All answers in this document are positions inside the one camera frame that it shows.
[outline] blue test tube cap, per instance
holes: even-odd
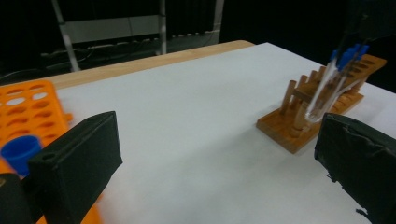
[[[351,54],[350,52],[343,53],[340,63],[337,66],[339,72],[341,72],[344,69],[344,67],[349,63],[349,61],[352,60],[352,57],[353,54]]]
[[[332,56],[330,56],[330,61],[332,61],[335,58],[335,55],[337,55],[337,50],[332,51]]]
[[[358,52],[358,50],[361,48],[360,44],[355,44],[355,47],[353,48],[355,52]]]
[[[361,56],[363,56],[363,55],[367,52],[367,50],[368,50],[369,48],[370,48],[370,47],[369,47],[368,45],[364,45],[364,46],[361,48],[361,52],[359,52],[358,60],[361,59]]]
[[[37,137],[25,135],[7,142],[1,149],[1,156],[21,176],[29,175],[27,162],[40,152],[42,146]]]
[[[349,48],[349,49],[347,49],[347,53],[348,54],[350,54],[350,55],[354,55],[356,52],[358,52],[358,50],[359,49],[356,49],[356,48]]]

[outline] table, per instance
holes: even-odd
[[[124,164],[99,202],[105,223],[370,223],[314,160],[316,140],[292,155],[255,128],[290,79],[320,64],[270,43],[242,45],[51,79],[72,125],[117,112]],[[346,115],[396,137],[396,95],[370,84],[361,93]]]

